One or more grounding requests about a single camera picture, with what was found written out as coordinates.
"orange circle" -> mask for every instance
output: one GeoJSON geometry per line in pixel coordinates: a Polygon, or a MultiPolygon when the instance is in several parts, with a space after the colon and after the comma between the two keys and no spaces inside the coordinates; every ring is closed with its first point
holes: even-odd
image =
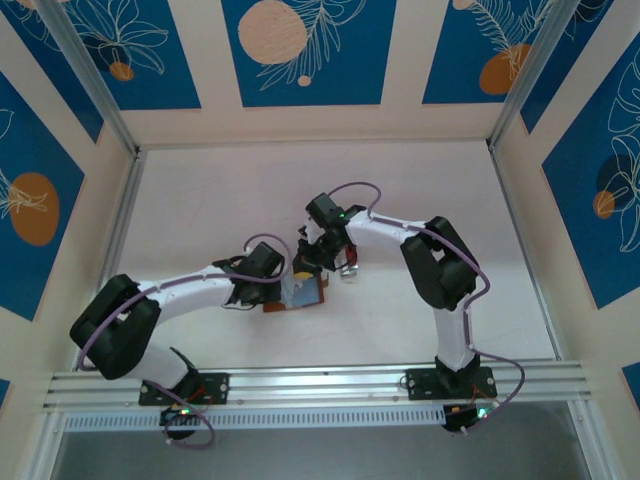
{"type": "Polygon", "coordinates": [[[298,78],[298,85],[300,85],[301,87],[308,87],[309,85],[311,85],[311,77],[309,77],[308,75],[302,75],[300,78],[298,78]]]}
{"type": "Polygon", "coordinates": [[[11,200],[19,202],[10,210],[11,224],[18,236],[25,242],[42,247],[48,244],[56,233],[60,219],[60,202],[56,188],[47,177],[40,173],[23,173],[13,181],[9,191],[11,200]],[[24,199],[46,197],[37,201],[40,208],[29,206],[24,199]]]}
{"type": "Polygon", "coordinates": [[[611,216],[616,208],[616,199],[613,193],[602,190],[598,192],[593,200],[593,209],[600,218],[607,219],[611,216]]]}
{"type": "Polygon", "coordinates": [[[307,46],[307,28],[293,8],[279,0],[253,5],[238,23],[244,51],[263,65],[293,60],[307,46]]]}
{"type": "Polygon", "coordinates": [[[500,52],[489,60],[480,74],[480,89],[487,95],[509,93],[520,67],[529,55],[531,45],[518,44],[500,52]],[[511,70],[511,58],[515,58],[515,75],[511,70]]]}
{"type": "Polygon", "coordinates": [[[128,82],[133,79],[133,68],[126,63],[113,62],[109,65],[109,72],[111,72],[111,75],[113,75],[116,80],[120,80],[121,82],[128,82]]]}

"grey floor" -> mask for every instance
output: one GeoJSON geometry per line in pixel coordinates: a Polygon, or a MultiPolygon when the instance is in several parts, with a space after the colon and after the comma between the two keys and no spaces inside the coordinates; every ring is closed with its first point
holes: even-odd
{"type": "Polygon", "coordinates": [[[53,478],[572,480],[590,477],[566,405],[522,404],[506,409],[468,437],[452,435],[433,426],[234,430],[218,432],[211,450],[196,452],[169,447],[160,433],[153,432],[66,434],[53,478]]]}

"white table surface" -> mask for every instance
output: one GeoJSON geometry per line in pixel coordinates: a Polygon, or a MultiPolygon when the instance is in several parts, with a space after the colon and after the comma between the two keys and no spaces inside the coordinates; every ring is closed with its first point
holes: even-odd
{"type": "MultiPolygon", "coordinates": [[[[474,304],[476,346],[511,358],[552,358],[544,317],[484,142],[317,142],[152,150],[119,272],[155,280],[241,253],[253,233],[295,247],[304,207],[354,180],[383,190],[376,212],[448,218],[489,275],[474,304]]],[[[335,195],[345,208],[373,191],[335,195]]],[[[198,367],[278,367],[432,361],[433,312],[401,257],[359,251],[355,283],[331,277],[323,305],[284,313],[206,308],[163,324],[153,339],[198,367]]]]}

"ventilation slot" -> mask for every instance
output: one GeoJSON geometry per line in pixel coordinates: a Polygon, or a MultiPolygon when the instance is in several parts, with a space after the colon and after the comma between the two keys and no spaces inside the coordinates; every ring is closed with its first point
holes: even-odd
{"type": "MultiPolygon", "coordinates": [[[[403,407],[304,408],[226,410],[206,412],[217,430],[323,427],[376,427],[400,425],[443,425],[441,406],[409,405],[403,407]]],[[[69,414],[67,432],[122,432],[161,430],[157,411],[104,412],[69,414]]],[[[197,418],[174,430],[205,429],[197,418]]]]}

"aluminum rail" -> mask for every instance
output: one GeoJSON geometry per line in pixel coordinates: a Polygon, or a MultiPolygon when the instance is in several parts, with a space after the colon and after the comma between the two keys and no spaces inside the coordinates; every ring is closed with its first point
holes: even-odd
{"type": "MultiPolygon", "coordinates": [[[[522,361],[526,383],[514,401],[590,400],[591,393],[579,362],[522,361]]],[[[520,373],[507,363],[485,365],[493,369],[498,400],[517,385],[520,373]]],[[[216,408],[292,408],[415,405],[401,385],[405,370],[433,367],[384,365],[354,367],[312,367],[277,369],[224,369],[231,375],[228,402],[216,408]]],[[[107,381],[99,373],[67,372],[53,376],[45,397],[45,412],[145,410],[138,395],[141,382],[131,379],[107,381]]],[[[426,404],[465,403],[468,399],[422,402],[426,404]]]]}

